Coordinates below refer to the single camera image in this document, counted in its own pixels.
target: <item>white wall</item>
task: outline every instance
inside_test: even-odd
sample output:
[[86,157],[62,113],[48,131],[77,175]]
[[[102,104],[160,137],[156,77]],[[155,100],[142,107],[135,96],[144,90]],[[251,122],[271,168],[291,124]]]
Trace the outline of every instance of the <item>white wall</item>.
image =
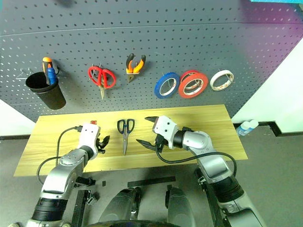
[[250,119],[276,121],[282,132],[303,131],[303,39],[234,115],[232,122]]
[[0,136],[31,134],[35,123],[0,100]]

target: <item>gray pegboard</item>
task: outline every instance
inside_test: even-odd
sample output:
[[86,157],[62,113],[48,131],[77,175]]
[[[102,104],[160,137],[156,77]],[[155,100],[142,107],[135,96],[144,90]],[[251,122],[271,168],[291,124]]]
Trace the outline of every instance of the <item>gray pegboard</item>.
[[[225,104],[233,116],[303,35],[297,5],[248,0],[229,1],[229,6],[224,1],[67,1],[65,6],[60,2],[3,4],[1,99],[34,121],[45,114],[212,104]],[[147,63],[143,73],[127,84],[125,61],[131,52],[146,54]],[[18,78],[20,68],[41,71],[44,56],[62,69],[60,87],[67,104],[61,110],[48,109]],[[87,76],[93,63],[117,76],[104,100]],[[189,69],[200,70],[209,79],[229,69],[235,81],[219,92],[208,86],[192,99],[178,94],[156,98],[153,90],[162,73],[181,75]]]

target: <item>white tape roll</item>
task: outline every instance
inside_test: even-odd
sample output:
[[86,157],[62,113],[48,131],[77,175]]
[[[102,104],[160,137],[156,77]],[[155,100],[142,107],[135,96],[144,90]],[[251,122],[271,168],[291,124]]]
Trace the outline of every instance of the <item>white tape roll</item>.
[[[227,76],[228,77],[228,81],[218,87],[214,87],[214,82],[221,76]],[[214,91],[221,91],[225,88],[227,88],[230,84],[232,84],[234,79],[234,75],[232,74],[232,72],[230,72],[229,70],[222,70],[220,72],[217,72],[210,80],[210,86],[212,87],[212,89]]]

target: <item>blue tape roll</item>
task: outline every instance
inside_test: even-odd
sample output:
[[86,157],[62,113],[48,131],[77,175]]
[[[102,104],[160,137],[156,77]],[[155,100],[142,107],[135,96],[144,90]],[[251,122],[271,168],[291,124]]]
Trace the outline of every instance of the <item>blue tape roll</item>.
[[[174,86],[166,93],[161,93],[162,85],[169,79],[174,79]],[[177,73],[168,72],[163,77],[161,77],[156,83],[154,93],[157,98],[169,98],[171,97],[177,90],[180,84],[180,77]]]

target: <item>red-handled scissors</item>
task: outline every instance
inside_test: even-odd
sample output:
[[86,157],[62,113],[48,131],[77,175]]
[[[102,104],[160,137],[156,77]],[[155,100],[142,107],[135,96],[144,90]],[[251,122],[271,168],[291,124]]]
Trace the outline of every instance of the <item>red-handled scissors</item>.
[[[102,69],[98,66],[93,65],[92,67],[89,67],[88,75],[94,84],[100,88],[102,99],[104,97],[104,89],[111,88],[116,84],[116,76],[112,71],[108,69]],[[107,75],[113,79],[113,82],[110,85],[107,83]]]

